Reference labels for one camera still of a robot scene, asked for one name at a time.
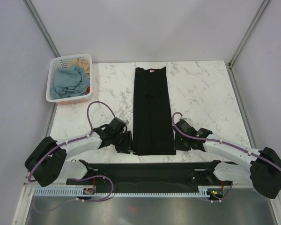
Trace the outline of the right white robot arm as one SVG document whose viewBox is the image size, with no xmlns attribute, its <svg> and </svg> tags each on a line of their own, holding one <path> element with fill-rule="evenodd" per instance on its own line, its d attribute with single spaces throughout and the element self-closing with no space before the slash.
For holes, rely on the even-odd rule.
<svg viewBox="0 0 281 225">
<path fill-rule="evenodd" d="M 173 128 L 182 138 L 183 146 L 227 159 L 227 162 L 216 162 L 205 172 L 209 184 L 230 181 L 251 185 L 269 199 L 275 199 L 281 191 L 281 159 L 273 149 L 259 150 L 236 144 L 208 129 L 196 130 L 184 119 Z"/>
</svg>

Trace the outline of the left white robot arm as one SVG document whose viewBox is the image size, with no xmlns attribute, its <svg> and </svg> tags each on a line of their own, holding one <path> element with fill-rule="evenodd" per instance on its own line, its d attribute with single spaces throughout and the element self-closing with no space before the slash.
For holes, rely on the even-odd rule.
<svg viewBox="0 0 281 225">
<path fill-rule="evenodd" d="M 54 140 L 45 137 L 26 159 L 29 182 L 46 187 L 56 180 L 74 179 L 82 184 L 93 180 L 93 172 L 85 160 L 70 162 L 69 159 L 90 150 L 113 145 L 117 152 L 133 150 L 132 133 L 121 119 L 115 117 L 109 124 L 92 129 L 89 133 L 71 140 Z"/>
</svg>

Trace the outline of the black t shirt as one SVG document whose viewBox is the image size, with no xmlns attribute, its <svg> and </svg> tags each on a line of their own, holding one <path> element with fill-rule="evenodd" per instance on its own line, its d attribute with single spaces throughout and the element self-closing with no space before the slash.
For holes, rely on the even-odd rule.
<svg viewBox="0 0 281 225">
<path fill-rule="evenodd" d="M 139 156 L 176 154 L 166 67 L 135 69 L 133 150 Z"/>
</svg>

